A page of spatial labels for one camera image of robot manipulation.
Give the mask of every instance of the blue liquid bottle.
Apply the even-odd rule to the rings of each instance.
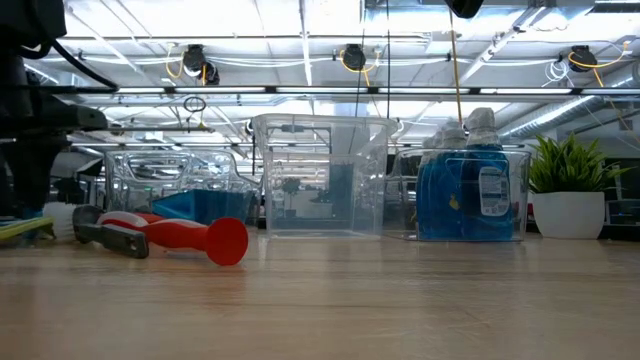
[[[462,196],[460,176],[466,146],[464,130],[457,121],[442,128],[442,150],[435,157],[429,182],[432,237],[434,240],[462,240]]]
[[[511,241],[513,212],[509,161],[495,129],[493,110],[478,108],[465,121],[469,130],[461,174],[462,234],[468,241]]]
[[[422,143],[426,149],[420,161],[420,170],[416,179],[416,216],[418,220],[418,240],[431,239],[431,213],[429,210],[429,179],[431,178],[432,159],[435,155],[433,148],[442,142],[442,133],[437,131],[433,138],[427,138]]]

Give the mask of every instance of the table surface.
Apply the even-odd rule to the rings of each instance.
[[[640,243],[0,251],[0,359],[638,359]]]

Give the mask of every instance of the bottle label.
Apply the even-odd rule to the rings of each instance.
[[[480,169],[480,211],[485,216],[503,216],[509,210],[509,179],[502,170],[485,166]]]

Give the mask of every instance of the clear plastic bin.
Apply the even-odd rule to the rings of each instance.
[[[205,225],[246,221],[259,186],[224,151],[113,151],[106,156],[107,209],[154,213]]]
[[[387,219],[385,233],[421,241],[523,240],[529,161],[522,151],[402,151],[387,183],[387,209],[399,202],[401,210]]]
[[[253,119],[271,237],[382,235],[387,141],[396,122],[270,114]]]

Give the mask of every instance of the white flower pot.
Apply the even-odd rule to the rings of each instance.
[[[533,194],[533,215],[544,237],[597,239],[604,225],[604,193]]]

